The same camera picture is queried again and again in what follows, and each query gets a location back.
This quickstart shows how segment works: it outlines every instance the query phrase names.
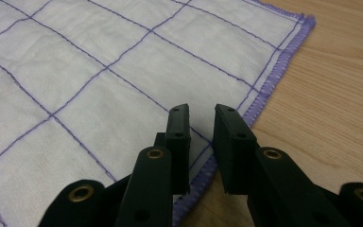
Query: white towel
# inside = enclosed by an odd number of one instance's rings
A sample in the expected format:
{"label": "white towel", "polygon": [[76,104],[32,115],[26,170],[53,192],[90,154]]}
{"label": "white towel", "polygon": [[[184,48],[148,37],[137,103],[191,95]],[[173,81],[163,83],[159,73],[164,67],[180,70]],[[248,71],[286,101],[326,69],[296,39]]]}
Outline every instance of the white towel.
{"label": "white towel", "polygon": [[0,1],[0,226],[36,226],[69,183],[106,186],[190,106],[191,193],[216,171],[217,103],[251,125],[315,24],[251,0]]}

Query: cloth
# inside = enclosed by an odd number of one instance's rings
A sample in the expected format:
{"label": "cloth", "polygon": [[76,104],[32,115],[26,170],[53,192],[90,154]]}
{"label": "cloth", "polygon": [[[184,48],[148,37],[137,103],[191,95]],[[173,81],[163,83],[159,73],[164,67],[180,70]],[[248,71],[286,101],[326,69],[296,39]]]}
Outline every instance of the cloth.
{"label": "cloth", "polygon": [[36,226],[69,183],[108,186],[190,107],[191,193],[216,171],[214,107],[251,125],[315,19],[250,0],[1,0],[0,226]]}

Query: tabletop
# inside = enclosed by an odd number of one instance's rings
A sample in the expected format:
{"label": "tabletop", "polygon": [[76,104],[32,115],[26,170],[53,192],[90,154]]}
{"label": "tabletop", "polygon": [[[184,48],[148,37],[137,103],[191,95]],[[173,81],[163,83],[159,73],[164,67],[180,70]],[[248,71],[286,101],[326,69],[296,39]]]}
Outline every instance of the tabletop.
{"label": "tabletop", "polygon": [[[259,144],[287,152],[332,192],[363,183],[363,1],[265,2],[317,25],[252,127]],[[253,226],[246,199],[224,195],[217,173],[181,226]]]}

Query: wooden table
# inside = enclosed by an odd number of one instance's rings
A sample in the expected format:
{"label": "wooden table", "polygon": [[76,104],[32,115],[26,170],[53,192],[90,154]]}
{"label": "wooden table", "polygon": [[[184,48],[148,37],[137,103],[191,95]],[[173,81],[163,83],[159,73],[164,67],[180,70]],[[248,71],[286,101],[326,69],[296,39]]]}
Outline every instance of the wooden table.
{"label": "wooden table", "polygon": [[[363,182],[363,1],[267,0],[313,14],[317,25],[253,126],[261,146],[287,152],[316,184],[337,193]],[[253,226],[246,197],[219,174],[181,226]]]}

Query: wood grain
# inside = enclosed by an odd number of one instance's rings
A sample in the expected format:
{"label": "wood grain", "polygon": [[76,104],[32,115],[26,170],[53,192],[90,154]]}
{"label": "wood grain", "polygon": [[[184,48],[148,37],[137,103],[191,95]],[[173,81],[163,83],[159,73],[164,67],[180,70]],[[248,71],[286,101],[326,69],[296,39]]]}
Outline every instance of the wood grain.
{"label": "wood grain", "polygon": [[[317,25],[253,126],[261,146],[286,151],[316,184],[363,182],[363,1],[267,0]],[[246,197],[219,174],[181,226],[253,226]]]}

